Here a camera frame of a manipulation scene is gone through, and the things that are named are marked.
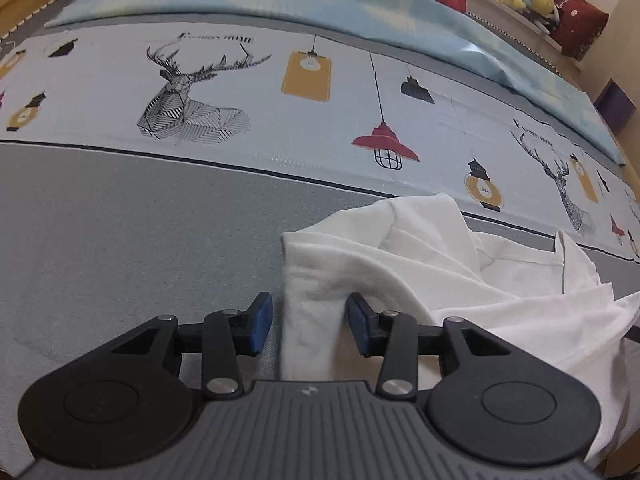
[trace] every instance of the white cloth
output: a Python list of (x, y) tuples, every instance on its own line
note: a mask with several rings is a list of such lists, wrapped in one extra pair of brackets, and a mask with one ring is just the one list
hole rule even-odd
[[(365, 359), (344, 321), (360, 292), (376, 311), (399, 310), (421, 324), (462, 316), (585, 383), (602, 424), (589, 457), (614, 437), (628, 384), (620, 339), (640, 292), (614, 301), (609, 283), (571, 238), (532, 249), (468, 229), (446, 195), (381, 200), (284, 233), (284, 380), (375, 382), (382, 358)], [(421, 357), (420, 388), (440, 373)]]

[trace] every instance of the deer illustration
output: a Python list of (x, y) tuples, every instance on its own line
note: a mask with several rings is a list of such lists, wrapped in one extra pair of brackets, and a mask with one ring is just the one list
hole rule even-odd
[(571, 199), (569, 199), (569, 196), (566, 193), (565, 177), (569, 175), (569, 165), (563, 161), (562, 166), (560, 166), (556, 161), (556, 170), (551, 170), (547, 163), (540, 158), (538, 151), (532, 150), (526, 145), (524, 142), (524, 134), (520, 136), (520, 140), (518, 140), (518, 137), (513, 132), (511, 132), (511, 135), (516, 139), (516, 142), (523, 147), (524, 151), (542, 166), (546, 175), (554, 180), (556, 186), (558, 186), (558, 193), (560, 193), (562, 205), (564, 205), (564, 209), (566, 210), (574, 229), (581, 235), (593, 235), (595, 233), (595, 227), (593, 225), (593, 220), (591, 220), (591, 215), (571, 202)]
[(636, 202), (635, 197), (629, 195), (628, 190), (625, 189), (625, 193), (629, 202), (629, 209), (631, 209), (631, 213), (636, 217), (636, 220), (638, 220), (638, 223), (640, 224), (640, 207), (638, 207), (638, 202)]
[(217, 64), (203, 66), (196, 72), (183, 74), (174, 60), (180, 49), (163, 57), (161, 50), (166, 46), (154, 52), (151, 52), (151, 47), (146, 50), (147, 58), (162, 67), (160, 75), (167, 83), (151, 99), (138, 120), (140, 132), (155, 139), (175, 137), (176, 144), (183, 140), (217, 144), (238, 132), (247, 132), (251, 124), (248, 115), (242, 110), (219, 108), (194, 101), (189, 97), (189, 90), (192, 84), (212, 79), (219, 72), (243, 70), (263, 63), (271, 54), (254, 61), (254, 56), (240, 43), (245, 54), (243, 60), (229, 64), (226, 62), (226, 56), (223, 56)]

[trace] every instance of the light blue blanket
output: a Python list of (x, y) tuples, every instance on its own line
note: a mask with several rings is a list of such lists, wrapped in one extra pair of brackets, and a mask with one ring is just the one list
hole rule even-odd
[(156, 12), (265, 16), (422, 52), (514, 89), (624, 164), (587, 94), (433, 0), (77, 0), (49, 25)]

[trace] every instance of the gray bedsheet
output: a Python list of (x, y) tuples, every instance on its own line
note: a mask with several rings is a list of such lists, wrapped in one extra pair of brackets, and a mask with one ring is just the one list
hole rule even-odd
[[(152, 16), (99, 24), (135, 20), (233, 21), (317, 32), (237, 16)], [(566, 126), (494, 83), (416, 53), (322, 34), (517, 104), (620, 174)], [(274, 295), (279, 311), (281, 232), (378, 200), (200, 164), (18, 144), (0, 144), (0, 198), (0, 463), (13, 474), (31, 461), (16, 417), (30, 383), (157, 314), (197, 322), (213, 310), (244, 308), (261, 290)], [(468, 224), (540, 249), (550, 250), (553, 243), (489, 221), (468, 218)], [(638, 290), (639, 265), (587, 252), (603, 281), (613, 282), (617, 297)], [(277, 377), (279, 330), (276, 316), (265, 353), (242, 361), (247, 380)], [(185, 360), (183, 378), (195, 385), (197, 373), (197, 359)]]

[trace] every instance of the windowsill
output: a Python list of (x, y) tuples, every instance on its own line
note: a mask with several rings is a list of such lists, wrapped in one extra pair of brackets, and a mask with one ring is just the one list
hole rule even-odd
[(543, 38), (545, 42), (548, 43), (555, 50), (557, 50), (558, 52), (562, 51), (562, 47), (560, 47), (560, 45), (558, 45), (554, 40), (552, 40), (548, 34), (545, 34), (544, 32), (542, 32), (542, 30), (537, 28), (527, 18), (524, 18), (523, 16), (521, 16), (515, 10), (511, 9), (510, 7), (507, 7), (505, 4), (500, 3), (498, 0), (483, 0), (483, 1), (487, 2), (489, 5), (494, 6), (496, 9), (499, 9), (502, 12), (504, 12), (506, 15), (508, 15), (513, 20), (513, 27), (526, 27), (531, 32), (537, 34), (540, 38)]

